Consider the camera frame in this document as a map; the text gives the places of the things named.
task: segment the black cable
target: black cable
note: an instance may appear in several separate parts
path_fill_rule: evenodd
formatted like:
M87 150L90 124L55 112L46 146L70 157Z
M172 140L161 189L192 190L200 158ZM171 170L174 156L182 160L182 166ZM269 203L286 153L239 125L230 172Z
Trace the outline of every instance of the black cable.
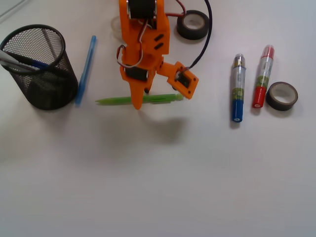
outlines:
M196 58L196 60L192 63L192 65L189 66L188 70L191 69L192 67L194 67L194 66L199 62L199 60L202 58L203 54L205 53L205 51L206 51L206 49L207 49L207 47L208 47L209 40L210 40L210 38L211 38L212 28L213 28L212 8L211 8L211 5L209 4L209 1L208 1L208 0L205 0L205 3L206 3L206 5L207 5L208 16L209 16L209 30L208 30L208 35L207 35L206 42L205 42L205 45L204 45L204 48L203 48L201 54Z

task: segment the pen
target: pen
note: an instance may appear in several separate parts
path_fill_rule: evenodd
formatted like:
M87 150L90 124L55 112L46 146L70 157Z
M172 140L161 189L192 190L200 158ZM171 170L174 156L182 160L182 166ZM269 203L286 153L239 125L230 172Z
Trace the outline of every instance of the pen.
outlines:
M181 94L168 94L168 95L144 95L143 103L151 104L165 104L171 103L173 101L183 100L183 95ZM118 97L118 98L107 98L102 100L97 100L99 105L126 105L132 103L131 97Z
M255 97L253 99L252 107L262 108L265 102L271 70L273 66L275 49L272 45L267 45L264 49L260 60L260 72L257 77Z
M233 88L233 121L242 122L243 99L245 91L246 61L242 54L237 54L234 59L232 79Z
M87 59L85 61L84 70L83 70L83 73L82 73L81 78L80 78L80 83L79 83L79 87L78 87L78 93L77 93L76 100L75 100L75 104L76 105L80 105L81 104L81 100L82 100L83 93L84 93L84 90L85 90L85 85L86 85L86 82L87 82L87 79L88 79L88 75L89 75L89 71L90 71L90 68L91 68L91 61L92 61L92 56L93 56L96 40L97 40L97 37L96 36L92 36L91 42L90 42L89 51L88 51L88 55L87 55Z

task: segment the label on glue stick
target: label on glue stick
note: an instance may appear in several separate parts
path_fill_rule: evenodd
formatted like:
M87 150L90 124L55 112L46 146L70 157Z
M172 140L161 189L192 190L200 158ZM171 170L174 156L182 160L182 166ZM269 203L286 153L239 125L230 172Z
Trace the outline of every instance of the label on glue stick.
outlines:
M273 66L273 59L270 57L264 57L260 62L261 68L257 78L257 86L268 88L269 79Z
M234 89L233 99L243 100L245 87L246 68L236 67L233 69Z

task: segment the green mechanical pencil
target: green mechanical pencil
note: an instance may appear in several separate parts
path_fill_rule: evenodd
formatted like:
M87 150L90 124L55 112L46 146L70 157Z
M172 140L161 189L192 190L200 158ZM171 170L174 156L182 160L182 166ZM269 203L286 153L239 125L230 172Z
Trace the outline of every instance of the green mechanical pencil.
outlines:
M168 95L144 95L143 103L151 104L167 104L173 101L183 100L183 95L181 94L168 94ZM118 97L118 98L107 98L102 100L97 100L99 105L126 105L132 103L131 97Z

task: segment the electrical wire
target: electrical wire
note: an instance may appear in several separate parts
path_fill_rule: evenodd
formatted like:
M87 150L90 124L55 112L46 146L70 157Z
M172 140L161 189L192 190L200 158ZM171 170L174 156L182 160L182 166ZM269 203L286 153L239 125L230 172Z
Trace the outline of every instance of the electrical wire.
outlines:
M136 64L134 64L134 65L132 65L132 66L129 66L129 65L125 65L125 64L123 64L123 63L121 63L120 61L119 61L119 55L120 55L120 52L121 52L121 49L123 48L124 50L126 49L126 47L125 47L125 45L121 45L120 47L118 47L118 51L117 51L117 62L118 62L118 64L120 64L122 67L124 67L124 68L133 68L133 67L137 67L141 62L142 62L142 60L143 60L143 57L144 57L144 51L143 51L143 46L142 46L142 38L143 38L143 36L144 36L144 33L145 33L145 31L146 31L146 28L148 27L149 25L148 25L148 20L146 20L145 22L144 22L144 24L143 24L143 27L142 27L142 29L141 29L141 31L139 32L139 35L138 35L138 42L139 42L139 44L140 44L140 55L139 55L139 61L136 63Z
M181 16L185 16L187 14L186 8L184 7L184 5L180 2L180 0L176 0L177 3L179 3L179 5L182 7L183 13L182 14L177 14L177 13L166 13L166 16L174 16L174 17L181 17Z
M209 29L208 29L208 35L207 35L207 38L206 38L206 42L205 42L205 45L204 45L200 55L196 58L196 60L192 63L192 65L189 66L188 68L186 68L182 73L184 73L185 71L191 69L192 67L194 67L199 62L199 60L202 58L203 54L205 53L205 51L206 51L206 49L208 47L209 40L211 38L212 28L213 28L212 8L211 8L211 5L209 4L208 0L205 0L205 3L207 5L208 16L209 16Z

